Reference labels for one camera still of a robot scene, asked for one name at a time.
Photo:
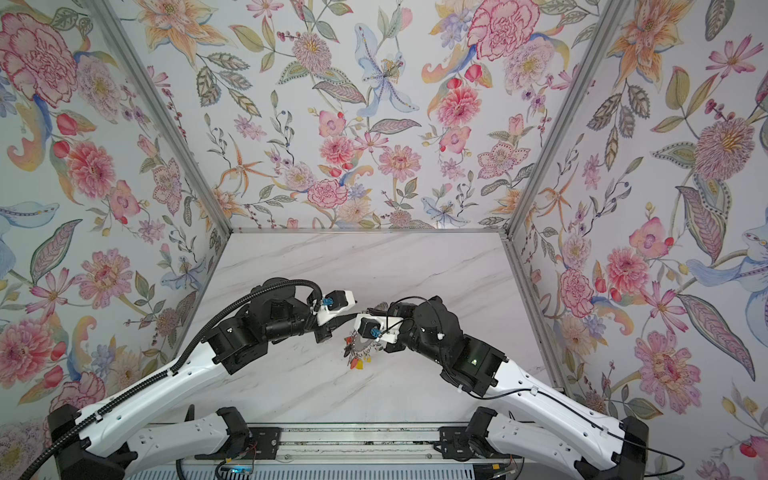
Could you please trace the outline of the round steel key organizer disc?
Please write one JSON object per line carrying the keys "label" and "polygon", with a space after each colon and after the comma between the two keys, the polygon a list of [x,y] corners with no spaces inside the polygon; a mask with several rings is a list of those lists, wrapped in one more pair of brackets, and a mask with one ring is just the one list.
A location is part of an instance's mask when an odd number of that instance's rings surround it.
{"label": "round steel key organizer disc", "polygon": [[365,339],[358,333],[352,333],[345,338],[344,358],[350,370],[362,370],[372,360],[371,352],[376,342]]}

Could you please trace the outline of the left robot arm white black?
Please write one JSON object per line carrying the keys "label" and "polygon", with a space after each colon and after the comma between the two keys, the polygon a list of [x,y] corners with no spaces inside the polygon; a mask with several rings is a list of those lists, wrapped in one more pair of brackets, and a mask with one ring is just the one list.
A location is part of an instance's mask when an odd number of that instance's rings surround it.
{"label": "left robot arm white black", "polygon": [[82,409],[55,409],[48,417],[52,444],[23,478],[49,459],[62,479],[124,479],[185,457],[245,453],[253,436],[234,407],[164,427],[153,423],[265,356],[272,344],[308,333],[318,343],[329,339],[353,319],[356,304],[349,290],[325,294],[309,280],[267,280],[214,315],[170,365]]}

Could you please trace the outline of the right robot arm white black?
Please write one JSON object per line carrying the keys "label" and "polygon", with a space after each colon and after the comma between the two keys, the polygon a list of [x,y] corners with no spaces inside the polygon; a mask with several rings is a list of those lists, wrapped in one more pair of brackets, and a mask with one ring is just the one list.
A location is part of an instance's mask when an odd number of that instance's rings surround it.
{"label": "right robot arm white black", "polygon": [[396,303],[356,322],[388,353],[413,351],[441,378],[480,401],[460,444],[473,455],[518,456],[574,479],[642,479],[649,428],[618,420],[549,387],[501,350],[468,335],[439,297]]}

